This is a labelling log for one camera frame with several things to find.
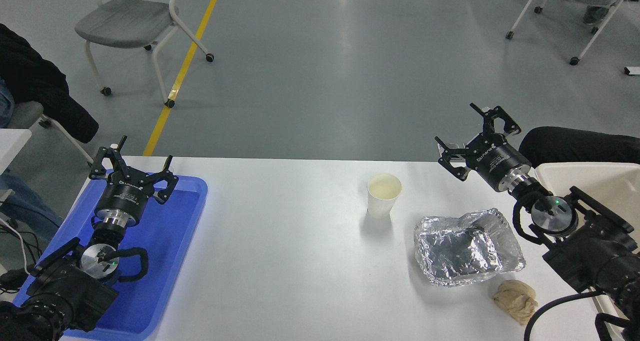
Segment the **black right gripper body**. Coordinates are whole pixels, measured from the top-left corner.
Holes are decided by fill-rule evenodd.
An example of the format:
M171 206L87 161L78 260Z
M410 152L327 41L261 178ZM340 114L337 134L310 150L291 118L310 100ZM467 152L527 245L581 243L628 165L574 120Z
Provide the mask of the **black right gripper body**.
M512 192L528 179L531 163L502 133L480 133L465 148L468 168L476 171L496 192Z

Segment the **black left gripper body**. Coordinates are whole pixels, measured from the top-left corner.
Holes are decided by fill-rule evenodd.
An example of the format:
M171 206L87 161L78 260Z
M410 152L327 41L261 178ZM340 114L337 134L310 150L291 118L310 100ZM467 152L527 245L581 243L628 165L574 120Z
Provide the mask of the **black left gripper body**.
M151 184L140 184L139 179L124 179L120 172L110 174L94 213L102 217L108 211L121 211L131 218L141 218L149 198L154 194Z

